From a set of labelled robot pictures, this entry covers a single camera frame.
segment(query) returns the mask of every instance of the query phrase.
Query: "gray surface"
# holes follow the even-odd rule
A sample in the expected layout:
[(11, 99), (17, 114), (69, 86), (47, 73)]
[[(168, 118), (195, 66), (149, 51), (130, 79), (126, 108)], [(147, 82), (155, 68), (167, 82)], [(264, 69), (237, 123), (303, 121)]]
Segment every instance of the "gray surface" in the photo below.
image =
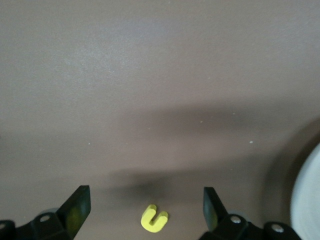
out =
[[(195, 240), (214, 186), (259, 226), (288, 223), (286, 176), (319, 132), (319, 11), (0, 1), (0, 217), (26, 223), (90, 184), (78, 240)], [(140, 226), (151, 203), (170, 214), (157, 234)]]

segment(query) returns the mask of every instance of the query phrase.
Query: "white round object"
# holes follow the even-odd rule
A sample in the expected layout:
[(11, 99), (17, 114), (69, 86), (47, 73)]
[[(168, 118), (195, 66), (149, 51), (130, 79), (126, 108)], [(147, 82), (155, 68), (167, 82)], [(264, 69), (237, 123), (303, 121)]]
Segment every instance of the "white round object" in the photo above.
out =
[(320, 144), (309, 155), (295, 181), (291, 224), (303, 240), (320, 239)]

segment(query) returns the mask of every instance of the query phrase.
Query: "table surface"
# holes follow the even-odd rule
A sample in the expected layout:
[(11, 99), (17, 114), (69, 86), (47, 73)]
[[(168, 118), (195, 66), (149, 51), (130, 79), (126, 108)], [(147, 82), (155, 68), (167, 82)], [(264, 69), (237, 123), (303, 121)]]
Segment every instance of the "table surface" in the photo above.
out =
[[(90, 185), (86, 239), (196, 240), (203, 187), (290, 223), (320, 142), (317, 0), (0, 1), (0, 218)], [(140, 218), (168, 211), (159, 233)]]

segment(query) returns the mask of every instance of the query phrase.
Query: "silver screw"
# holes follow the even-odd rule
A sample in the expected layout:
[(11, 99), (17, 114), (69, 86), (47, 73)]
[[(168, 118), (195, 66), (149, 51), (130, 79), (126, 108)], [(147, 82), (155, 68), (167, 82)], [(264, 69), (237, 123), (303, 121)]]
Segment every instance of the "silver screw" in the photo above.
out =
[(277, 233), (283, 233), (285, 230), (282, 226), (280, 226), (279, 224), (272, 224), (271, 228), (273, 229), (273, 231), (277, 232)]
[(48, 221), (50, 219), (50, 216), (49, 215), (44, 215), (40, 218), (40, 222), (45, 222), (45, 221)]
[(240, 219), (238, 216), (232, 216), (232, 217), (231, 217), (231, 221), (232, 221), (234, 224), (239, 224), (239, 223), (241, 223), (241, 219)]

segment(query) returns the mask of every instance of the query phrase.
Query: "yellow u-shaped object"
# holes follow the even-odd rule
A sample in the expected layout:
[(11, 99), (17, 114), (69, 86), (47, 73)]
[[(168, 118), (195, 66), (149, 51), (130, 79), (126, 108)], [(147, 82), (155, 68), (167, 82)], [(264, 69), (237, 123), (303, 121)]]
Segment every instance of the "yellow u-shaped object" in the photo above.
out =
[(146, 208), (141, 217), (142, 227), (151, 233), (159, 232), (168, 222), (168, 213), (166, 211), (160, 212), (155, 220), (152, 221), (156, 214), (157, 206), (151, 204)]

